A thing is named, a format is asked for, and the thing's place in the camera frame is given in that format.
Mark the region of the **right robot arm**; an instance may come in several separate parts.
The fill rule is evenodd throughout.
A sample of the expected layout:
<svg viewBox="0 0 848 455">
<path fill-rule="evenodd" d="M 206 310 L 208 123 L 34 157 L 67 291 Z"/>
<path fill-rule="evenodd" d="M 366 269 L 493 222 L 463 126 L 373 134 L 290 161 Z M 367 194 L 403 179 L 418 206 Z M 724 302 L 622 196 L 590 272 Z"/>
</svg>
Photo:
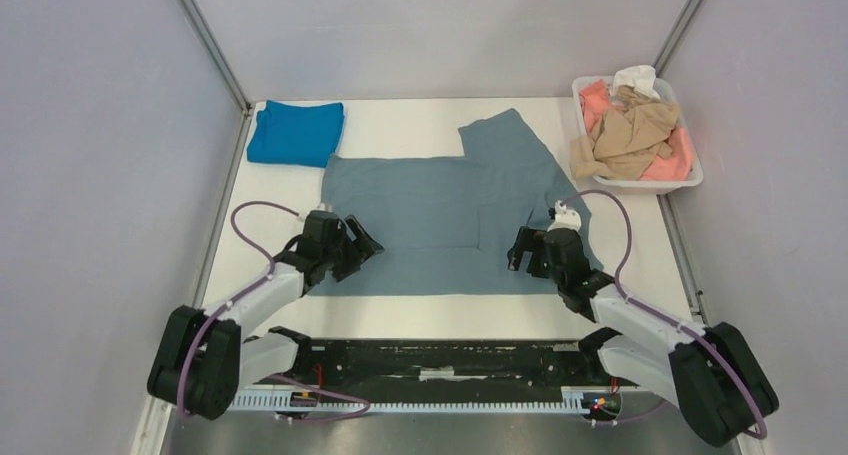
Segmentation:
<svg viewBox="0 0 848 455">
<path fill-rule="evenodd" d="M 599 326 L 578 343 L 585 380 L 611 376 L 651 391 L 714 447 L 763 435 L 780 402 L 736 327 L 681 320 L 624 294 L 614 276 L 590 267 L 575 230 L 523 226 L 507 252 L 509 270 L 518 270 L 525 255 L 530 275 L 550 280 L 569 310 Z"/>
</svg>

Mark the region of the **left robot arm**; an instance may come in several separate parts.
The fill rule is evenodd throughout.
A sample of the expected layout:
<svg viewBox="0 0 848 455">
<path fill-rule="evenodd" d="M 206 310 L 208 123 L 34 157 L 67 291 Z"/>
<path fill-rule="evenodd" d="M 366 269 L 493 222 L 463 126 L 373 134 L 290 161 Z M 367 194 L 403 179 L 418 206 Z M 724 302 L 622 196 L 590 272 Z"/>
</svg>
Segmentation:
<svg viewBox="0 0 848 455">
<path fill-rule="evenodd" d="M 283 327 L 255 331 L 325 277 L 340 282 L 383 250 L 354 216 L 311 211 L 281 252 L 262 253 L 267 265 L 254 281 L 221 301 L 171 312 L 147 378 L 148 394 L 187 415 L 214 420 L 240 390 L 286 379 L 303 391 L 297 406 L 316 406 L 323 368 L 311 353 L 312 339 Z"/>
</svg>

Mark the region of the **grey-blue t-shirt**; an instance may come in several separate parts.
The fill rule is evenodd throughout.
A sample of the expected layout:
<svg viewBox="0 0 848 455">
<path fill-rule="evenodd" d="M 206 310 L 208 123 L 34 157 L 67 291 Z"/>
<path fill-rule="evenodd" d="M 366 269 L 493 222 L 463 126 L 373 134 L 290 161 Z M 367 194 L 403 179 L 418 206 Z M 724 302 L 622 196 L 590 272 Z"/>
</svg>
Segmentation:
<svg viewBox="0 0 848 455">
<path fill-rule="evenodd" d="M 459 129 L 460 157 L 332 159 L 321 199 L 352 215 L 383 247 L 319 296 L 539 295 L 555 285 L 511 271 L 508 250 L 520 228 L 544 230 L 549 211 L 586 204 L 548 147 L 516 110 Z"/>
</svg>

